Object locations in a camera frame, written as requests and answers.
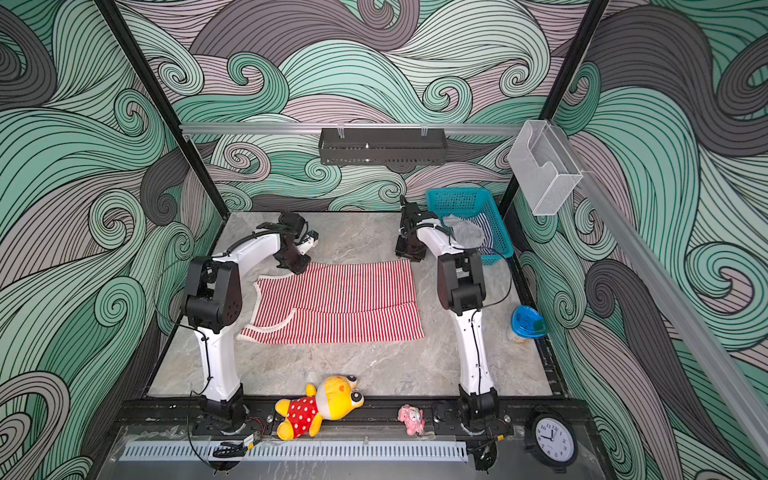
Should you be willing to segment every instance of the stuffed toy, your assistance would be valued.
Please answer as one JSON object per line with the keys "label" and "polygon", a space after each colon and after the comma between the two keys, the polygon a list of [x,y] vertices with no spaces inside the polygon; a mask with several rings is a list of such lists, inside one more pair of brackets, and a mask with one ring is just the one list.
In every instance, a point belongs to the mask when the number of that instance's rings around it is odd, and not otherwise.
{"label": "stuffed toy", "polygon": [[400,422],[406,424],[408,435],[418,433],[419,436],[424,435],[424,411],[419,410],[416,407],[410,405],[403,405],[400,407],[400,411],[397,412],[397,419]]}
{"label": "stuffed toy", "polygon": [[277,413],[286,419],[277,427],[277,436],[288,441],[306,433],[317,435],[323,419],[343,419],[362,405],[363,397],[357,392],[354,376],[332,376],[315,388],[306,384],[306,397],[297,400],[282,399],[275,405]]}

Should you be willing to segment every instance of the clear acrylic holder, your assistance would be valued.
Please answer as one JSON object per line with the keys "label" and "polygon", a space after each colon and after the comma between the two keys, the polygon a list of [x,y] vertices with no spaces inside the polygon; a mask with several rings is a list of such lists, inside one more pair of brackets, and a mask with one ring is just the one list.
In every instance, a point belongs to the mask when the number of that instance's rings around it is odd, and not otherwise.
{"label": "clear acrylic holder", "polygon": [[556,215],[582,177],[565,132],[546,120],[527,120],[507,158],[535,216]]}

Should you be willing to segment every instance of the striped cloth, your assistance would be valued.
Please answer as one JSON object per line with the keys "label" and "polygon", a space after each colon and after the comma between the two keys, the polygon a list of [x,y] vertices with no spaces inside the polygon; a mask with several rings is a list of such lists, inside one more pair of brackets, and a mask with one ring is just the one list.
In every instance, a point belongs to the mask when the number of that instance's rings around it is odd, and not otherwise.
{"label": "striped cloth", "polygon": [[482,232],[485,235],[482,247],[478,248],[478,252],[480,252],[481,255],[493,255],[494,251],[491,250],[491,248],[493,248],[493,227],[491,227],[491,222],[488,221],[488,217],[485,216],[485,214],[477,214],[467,220],[482,228]]}
{"label": "striped cloth", "polygon": [[301,275],[260,276],[240,338],[258,343],[398,342],[423,338],[408,260],[310,263]]}

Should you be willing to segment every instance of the blue soap dish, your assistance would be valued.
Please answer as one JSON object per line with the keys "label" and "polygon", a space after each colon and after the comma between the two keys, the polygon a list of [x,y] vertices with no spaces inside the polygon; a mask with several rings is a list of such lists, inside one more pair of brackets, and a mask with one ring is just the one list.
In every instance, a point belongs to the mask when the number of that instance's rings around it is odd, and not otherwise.
{"label": "blue soap dish", "polygon": [[523,338],[535,339],[547,334],[547,323],[539,312],[520,305],[512,314],[512,330]]}

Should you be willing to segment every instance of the wall mural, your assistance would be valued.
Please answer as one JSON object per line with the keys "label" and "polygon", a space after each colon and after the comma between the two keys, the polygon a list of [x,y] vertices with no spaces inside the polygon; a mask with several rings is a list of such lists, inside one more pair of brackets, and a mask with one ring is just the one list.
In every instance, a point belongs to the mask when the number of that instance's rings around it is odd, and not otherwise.
{"label": "wall mural", "polygon": [[[118,2],[183,122],[521,124],[588,0]],[[448,185],[500,196],[511,176],[514,138],[457,136],[446,165],[392,170],[321,165],[318,140],[197,137],[232,210],[398,210]]]}
{"label": "wall mural", "polygon": [[89,473],[217,235],[142,90],[92,0],[0,6],[0,477]]}
{"label": "wall mural", "polygon": [[[768,2],[650,3],[600,23],[556,121],[768,400]],[[524,272],[618,478],[768,478],[589,199],[515,207]]]}

